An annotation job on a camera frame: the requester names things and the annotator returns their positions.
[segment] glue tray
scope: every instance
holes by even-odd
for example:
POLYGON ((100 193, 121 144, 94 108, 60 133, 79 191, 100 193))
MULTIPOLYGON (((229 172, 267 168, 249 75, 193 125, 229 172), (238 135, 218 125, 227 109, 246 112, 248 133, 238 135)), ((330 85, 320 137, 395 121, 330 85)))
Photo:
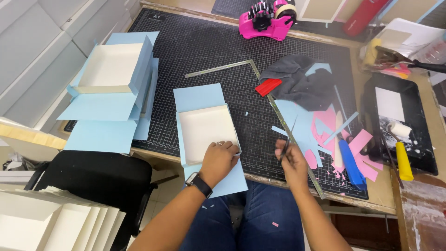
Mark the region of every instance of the glue tray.
POLYGON ((390 138, 393 140, 393 137, 385 129, 389 120, 387 117, 378 115, 375 87, 398 92, 401 95, 401 104, 405 118, 402 124, 412 128, 408 139, 402 141, 407 151, 412 172, 438 175, 437 163, 417 84, 381 73, 374 73, 372 78, 365 84, 364 93, 366 95, 363 96, 362 100, 365 111, 361 118, 362 124, 367 125, 365 129, 373 135, 373 139, 368 143, 366 151, 370 160, 390 164, 387 149, 381 140, 382 132, 385 139, 384 142, 389 146, 390 155, 397 165, 395 144, 388 142, 390 138), (365 118, 367 116, 370 117, 370 123, 366 123, 365 118))

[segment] red bottle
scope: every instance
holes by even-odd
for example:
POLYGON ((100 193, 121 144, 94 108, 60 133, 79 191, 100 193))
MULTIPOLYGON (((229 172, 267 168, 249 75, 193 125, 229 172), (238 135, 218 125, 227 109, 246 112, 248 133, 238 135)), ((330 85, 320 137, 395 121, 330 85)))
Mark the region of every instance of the red bottle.
POLYGON ((378 11, 390 0, 363 0, 355 13, 344 24, 344 32, 354 37, 361 33, 370 21, 375 17, 378 11))

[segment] black cutting mat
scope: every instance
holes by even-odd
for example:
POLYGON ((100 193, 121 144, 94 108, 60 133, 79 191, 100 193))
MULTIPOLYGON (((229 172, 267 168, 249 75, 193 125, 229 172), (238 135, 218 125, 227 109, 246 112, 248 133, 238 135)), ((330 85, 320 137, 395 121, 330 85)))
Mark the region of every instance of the black cutting mat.
MULTIPOLYGON (((249 11, 254 2, 254 0, 215 0, 211 13, 224 17, 232 17, 238 20, 241 14, 249 11)), ((287 0, 287 2, 295 5, 294 0, 287 0)), ((344 23, 341 22, 321 23, 297 21, 297 23, 293 25, 291 29, 358 42, 366 42, 379 33, 379 30, 365 29, 360 34, 350 37, 345 34, 344 30, 342 30, 343 25, 344 23)))
MULTIPOLYGON (((160 31, 153 47, 154 57, 160 61, 148 139, 134 140, 133 147, 179 157, 172 89, 221 83, 240 141, 244 171, 284 181, 283 169, 277 159, 268 154, 274 152, 276 139, 285 137, 271 130, 272 126, 282 127, 267 97, 261 97, 254 90, 259 82, 250 65, 184 78, 188 73, 249 59, 254 60, 260 72, 288 54, 305 54, 330 63, 347 116, 356 111, 350 50, 346 47, 297 38, 286 38, 282 42, 266 37, 248 40, 239 35, 237 26, 146 8, 129 30, 142 31, 160 31)), ((71 121, 65 130, 71 131, 73 123, 71 121)), ((353 131, 356 125, 356 121, 352 123, 353 131)), ((344 180, 333 175, 333 160, 319 153, 325 157, 322 159, 324 167, 313 171, 323 190, 368 199, 367 191, 356 191, 350 186, 346 171, 343 174, 347 180, 341 187, 344 180)))

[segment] red plastic tool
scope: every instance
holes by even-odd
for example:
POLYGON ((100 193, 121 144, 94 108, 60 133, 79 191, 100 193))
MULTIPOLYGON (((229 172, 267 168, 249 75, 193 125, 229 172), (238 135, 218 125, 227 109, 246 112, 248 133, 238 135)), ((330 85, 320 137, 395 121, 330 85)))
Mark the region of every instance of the red plastic tool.
POLYGON ((259 86, 256 87, 256 91, 264 97, 267 95, 270 91, 272 91, 274 88, 276 88, 279 84, 282 83, 282 80, 280 79, 267 79, 263 83, 261 83, 259 86))

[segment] pink tape dispenser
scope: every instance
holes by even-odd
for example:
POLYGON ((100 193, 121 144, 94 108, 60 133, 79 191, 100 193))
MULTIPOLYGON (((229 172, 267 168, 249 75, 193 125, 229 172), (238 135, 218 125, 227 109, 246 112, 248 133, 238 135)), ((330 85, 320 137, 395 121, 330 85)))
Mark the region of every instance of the pink tape dispenser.
POLYGON ((286 0, 276 0, 273 4, 262 0, 240 16, 239 31, 246 39, 265 36, 282 41, 296 21, 296 7, 286 0))

